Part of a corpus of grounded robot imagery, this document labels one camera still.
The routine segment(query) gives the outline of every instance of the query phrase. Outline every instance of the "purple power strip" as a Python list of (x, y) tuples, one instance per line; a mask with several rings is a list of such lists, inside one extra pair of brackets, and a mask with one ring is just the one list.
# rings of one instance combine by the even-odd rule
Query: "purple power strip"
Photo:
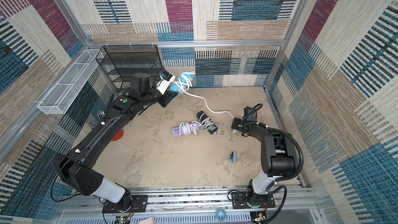
[[(195, 123), (195, 122), (190, 123), (190, 124), (189, 124), (189, 128), (191, 128), (192, 126), (195, 126), (195, 127), (196, 127), (196, 131), (199, 131), (199, 125), (198, 125), (198, 123)], [(174, 136), (174, 137), (178, 137), (179, 135), (180, 135), (180, 127), (179, 127), (179, 126), (178, 126), (178, 127), (174, 127), (174, 128), (173, 128), (173, 136)]]

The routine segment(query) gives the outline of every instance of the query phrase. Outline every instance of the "pink object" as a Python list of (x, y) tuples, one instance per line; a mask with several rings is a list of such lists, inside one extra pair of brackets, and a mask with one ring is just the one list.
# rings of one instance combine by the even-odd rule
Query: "pink object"
[(138, 222), (138, 224), (155, 224), (155, 218), (149, 217), (148, 219)]

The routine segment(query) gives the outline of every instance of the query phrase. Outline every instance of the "cable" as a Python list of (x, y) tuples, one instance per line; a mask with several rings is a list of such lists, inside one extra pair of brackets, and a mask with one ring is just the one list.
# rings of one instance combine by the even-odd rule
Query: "cable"
[(134, 214), (135, 214), (135, 208), (137, 207), (137, 204), (136, 204), (135, 202), (133, 202), (133, 203), (134, 203), (134, 205), (132, 206), (132, 209), (130, 210), (130, 213), (129, 213), (129, 215), (127, 216), (127, 219), (130, 218), (130, 215), (131, 215), (131, 212), (132, 212), (133, 209), (134, 209), (134, 212), (132, 213), (132, 216), (131, 216), (131, 217), (133, 217)]
[(71, 196), (71, 197), (68, 197), (68, 198), (66, 198), (66, 199), (63, 199), (63, 200), (55, 200), (54, 197), (52, 196), (52, 190), (53, 190), (53, 188), (54, 188), (54, 183), (55, 183), (56, 178), (59, 176), (59, 173), (62, 171), (62, 169), (64, 168), (64, 166), (65, 166), (65, 165), (72, 159), (72, 157), (73, 157), (74, 155), (76, 155), (76, 154), (77, 154), (77, 153), (73, 154), (73, 155), (67, 160), (67, 162), (64, 163), (64, 165), (59, 169), (57, 175), (55, 176), (54, 180), (52, 181), (51, 190), (50, 190), (50, 196), (51, 196), (51, 199), (52, 199), (53, 201), (55, 201), (55, 202), (63, 202), (63, 201), (66, 201), (66, 200), (68, 200), (68, 199), (71, 199), (71, 198), (73, 198), (73, 197), (75, 197), (75, 196), (81, 195), (80, 193), (78, 193), (78, 194), (75, 194), (75, 195), (73, 195), (73, 196)]
[(257, 112), (258, 110), (260, 110), (261, 107), (263, 107), (263, 104), (261, 104), (261, 103), (255, 105), (255, 106), (253, 107), (253, 108), (254, 108), (253, 111), (249, 112), (248, 114), (246, 114), (246, 115), (244, 115), (244, 116), (242, 117), (242, 121), (240, 122), (240, 124), (242, 124), (243, 121), (245, 121), (245, 119), (247, 119), (250, 115), (252, 115), (253, 113), (255, 113), (255, 112)]
[(301, 150), (299, 144), (298, 144), (297, 141), (292, 137), (292, 135), (290, 135), (289, 133), (284, 132), (284, 131), (282, 131), (282, 130), (275, 129), (275, 128), (271, 128), (271, 127), (269, 127), (269, 126), (267, 126), (266, 124), (261, 123), (261, 122), (259, 122), (259, 123), (257, 123), (257, 122), (248, 122), (248, 123), (244, 124), (244, 125), (240, 128), (239, 131), (242, 131), (244, 127), (246, 127), (246, 126), (248, 126), (248, 125), (251, 125), (251, 124), (258, 124), (258, 125), (260, 125), (260, 126), (265, 127), (268, 131), (271, 131), (271, 132), (278, 132), (279, 134), (284, 135), (286, 138), (290, 139), (290, 140), (292, 141), (292, 143), (293, 143), (293, 144), (295, 145), (295, 147), (296, 147), (296, 150), (297, 150), (297, 153), (298, 153), (298, 167), (297, 167), (297, 170), (295, 170), (295, 172), (294, 172), (292, 175), (288, 176), (288, 177), (279, 177), (279, 178), (277, 178), (277, 179), (275, 180), (275, 182), (290, 180), (290, 179), (293, 179), (293, 178), (295, 178), (296, 176), (298, 176), (299, 173), (301, 172), (301, 169), (302, 169), (303, 165), (304, 165), (304, 157), (303, 157), (302, 150)]
[(279, 205), (278, 209), (277, 209), (276, 212), (273, 214), (273, 216), (271, 216), (271, 217), (270, 217), (268, 220), (266, 220), (263, 224), (267, 224), (267, 223), (269, 223), (270, 221), (272, 221), (272, 220), (279, 214), (279, 212), (281, 211), (281, 209), (282, 209), (282, 207), (283, 207), (283, 204), (285, 203), (285, 200), (286, 200), (286, 195), (287, 195), (287, 188), (286, 188), (286, 186), (281, 185), (281, 186), (277, 187), (276, 190), (268, 192), (268, 194), (274, 194), (274, 193), (278, 192), (279, 190), (281, 190), (281, 188), (284, 188), (284, 189), (285, 189), (285, 192), (283, 193), (283, 198), (282, 198), (282, 201), (281, 201), (281, 205)]
[(162, 66), (162, 72), (164, 72), (164, 67), (163, 67), (163, 65), (162, 65), (161, 63), (155, 63), (154, 65), (152, 65), (152, 67), (150, 67), (150, 68), (148, 69), (148, 71), (147, 71), (146, 73), (148, 73), (148, 72), (151, 70), (151, 68), (153, 68), (153, 67), (156, 66), (156, 65), (161, 65), (161, 66)]
[[(80, 147), (80, 150), (86, 145), (86, 143), (92, 138), (92, 136), (94, 136), (94, 134), (97, 133), (98, 130), (99, 130), (99, 128), (86, 140), (86, 142), (84, 142), (84, 144)], [(51, 196), (51, 199), (52, 199), (53, 201), (55, 201), (55, 202), (63, 202), (63, 201), (66, 201), (66, 200), (68, 200), (68, 199), (71, 199), (71, 198), (73, 198), (73, 197), (75, 197), (75, 196), (81, 195), (81, 193), (78, 193), (78, 194), (75, 194), (75, 195), (73, 195), (73, 196), (71, 196), (71, 197), (68, 197), (68, 198), (66, 198), (66, 199), (63, 199), (63, 200), (55, 200), (54, 197), (52, 196), (52, 190), (53, 190), (53, 188), (54, 188), (55, 180), (57, 179), (57, 177), (59, 176), (59, 174), (61, 173), (62, 169), (65, 167), (65, 165), (66, 165), (66, 164), (72, 159), (72, 157), (74, 157), (76, 154), (78, 154), (78, 153), (75, 152), (75, 154), (73, 154), (73, 155), (67, 160), (67, 162), (64, 163), (64, 165), (59, 169), (57, 175), (54, 177), (54, 180), (52, 181), (51, 190), (50, 190), (50, 196)]]
[(264, 205), (266, 206), (266, 209), (264, 210), (263, 215), (266, 216), (266, 220), (267, 220), (267, 209), (268, 209), (268, 203), (264, 202)]
[(203, 115), (205, 115), (205, 113), (202, 113), (202, 115), (199, 117), (199, 122), (197, 122), (197, 121), (193, 121), (193, 122), (198, 123), (199, 126), (202, 126), (205, 131), (207, 131), (209, 129), (209, 127), (212, 125), (218, 125), (218, 130), (217, 130), (216, 134), (220, 133), (220, 125), (218, 123), (212, 122), (210, 120), (210, 117), (207, 117), (202, 120)]
[(174, 81), (174, 84), (176, 84), (176, 85), (181, 89), (182, 93), (186, 93), (186, 94), (188, 94), (188, 95), (190, 95), (190, 96), (204, 99), (207, 109), (208, 109), (209, 111), (211, 111), (212, 113), (224, 113), (224, 112), (225, 112), (225, 113), (228, 113), (232, 118), (234, 118), (234, 116), (233, 116), (230, 112), (228, 112), (228, 111), (214, 112), (214, 111), (211, 110), (211, 109), (209, 108), (209, 106), (207, 105), (207, 101), (206, 101), (205, 98), (203, 98), (203, 97), (201, 97), (201, 96), (197, 96), (197, 95), (193, 95), (193, 94), (188, 93), (187, 91), (189, 90), (189, 87), (192, 86), (192, 82), (189, 80), (189, 78), (188, 78), (185, 74), (194, 75), (195, 72), (183, 72), (183, 73), (181, 73), (181, 74), (178, 76), (178, 80), (177, 80), (177, 81)]
[(233, 190), (230, 190), (227, 194), (226, 194), (226, 197), (228, 198), (228, 200), (230, 200), (230, 201), (232, 201), (232, 199), (231, 198), (229, 198), (229, 194), (230, 193), (232, 193), (232, 192), (240, 192), (240, 193), (245, 193), (245, 192), (242, 192), (242, 191), (239, 191), (239, 190), (236, 190), (236, 189), (233, 189)]
[(103, 211), (102, 211), (102, 218), (103, 218), (103, 221), (105, 221), (105, 223), (108, 224), (108, 222), (106, 222), (106, 220), (105, 220), (105, 215), (103, 215)]
[(191, 134), (191, 132), (193, 132), (195, 134), (195, 136), (196, 136), (196, 127), (195, 126), (190, 127), (189, 124), (190, 123), (188, 123), (188, 122), (181, 122), (180, 123), (180, 128), (179, 128), (180, 129), (180, 136), (181, 136), (181, 130), (182, 130), (182, 133), (184, 135), (189, 135), (189, 134)]

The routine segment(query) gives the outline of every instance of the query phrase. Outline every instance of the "beige floor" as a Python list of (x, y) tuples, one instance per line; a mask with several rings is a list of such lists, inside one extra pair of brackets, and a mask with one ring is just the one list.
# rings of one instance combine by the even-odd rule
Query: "beige floor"
[[(227, 110), (239, 118), (244, 107), (263, 103), (257, 119), (278, 127), (261, 87), (189, 92), (205, 97), (213, 111)], [(198, 136), (173, 137), (173, 127), (196, 120), (201, 110), (220, 123), (219, 135), (200, 129)], [(232, 134), (231, 123), (228, 114), (213, 114), (202, 99), (182, 94), (166, 108), (156, 104), (135, 117), (123, 128), (122, 139), (107, 146), (93, 169), (124, 187), (245, 185), (261, 169), (260, 142)], [(226, 161), (232, 150), (238, 160), (234, 164)]]

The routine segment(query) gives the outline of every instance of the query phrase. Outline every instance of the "mounting plate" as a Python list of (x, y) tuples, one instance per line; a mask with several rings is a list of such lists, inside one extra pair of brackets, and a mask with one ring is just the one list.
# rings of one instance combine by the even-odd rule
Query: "mounting plate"
[[(234, 209), (251, 208), (248, 205), (246, 192), (231, 192), (231, 198), (232, 198), (232, 207)], [(269, 208), (274, 208), (276, 206), (272, 195), (266, 195), (265, 198)], [(261, 203), (259, 208), (265, 208), (265, 207), (266, 205), (264, 203)]]
[[(135, 212), (136, 213), (143, 213), (147, 208), (148, 196), (147, 195), (132, 195), (132, 202), (135, 202)], [(103, 205), (102, 212), (104, 214), (113, 214), (113, 213), (120, 213), (117, 209), (113, 208), (112, 202), (106, 201)]]

